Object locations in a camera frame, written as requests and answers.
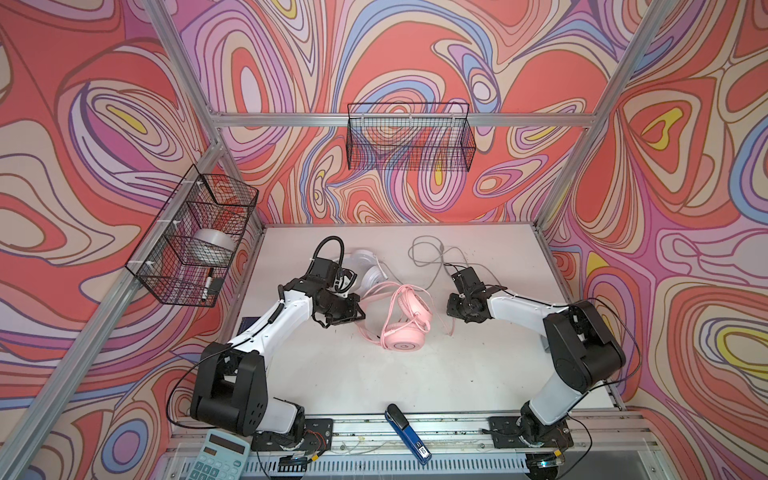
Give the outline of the pink headphones with cable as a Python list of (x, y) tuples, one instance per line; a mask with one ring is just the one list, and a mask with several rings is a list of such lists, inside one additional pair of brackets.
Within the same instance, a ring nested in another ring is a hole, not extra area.
[(358, 332), (363, 339), (388, 351), (422, 349), (435, 315), (436, 304), (431, 293), (413, 284), (384, 281), (362, 296), (360, 306), (368, 307), (379, 301), (387, 301), (387, 316), (378, 333), (361, 321)]

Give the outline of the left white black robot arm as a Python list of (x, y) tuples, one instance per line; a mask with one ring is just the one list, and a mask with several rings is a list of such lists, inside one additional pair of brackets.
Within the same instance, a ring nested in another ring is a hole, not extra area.
[(190, 416), (243, 437), (267, 435), (294, 447), (307, 435), (305, 409), (272, 396), (267, 373), (277, 349), (305, 322), (323, 328), (363, 320), (356, 274), (342, 264), (315, 258), (301, 277), (277, 286), (278, 298), (247, 330), (203, 350)]

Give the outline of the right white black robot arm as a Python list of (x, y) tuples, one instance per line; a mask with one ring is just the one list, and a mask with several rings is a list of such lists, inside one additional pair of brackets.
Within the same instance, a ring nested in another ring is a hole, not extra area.
[(546, 341), (554, 373), (520, 409), (511, 436), (529, 448), (553, 446), (566, 417), (597, 383), (626, 364), (625, 353), (588, 300), (552, 304), (482, 282), (472, 267), (456, 270), (457, 289), (447, 314), (466, 323), (500, 320), (525, 327)]

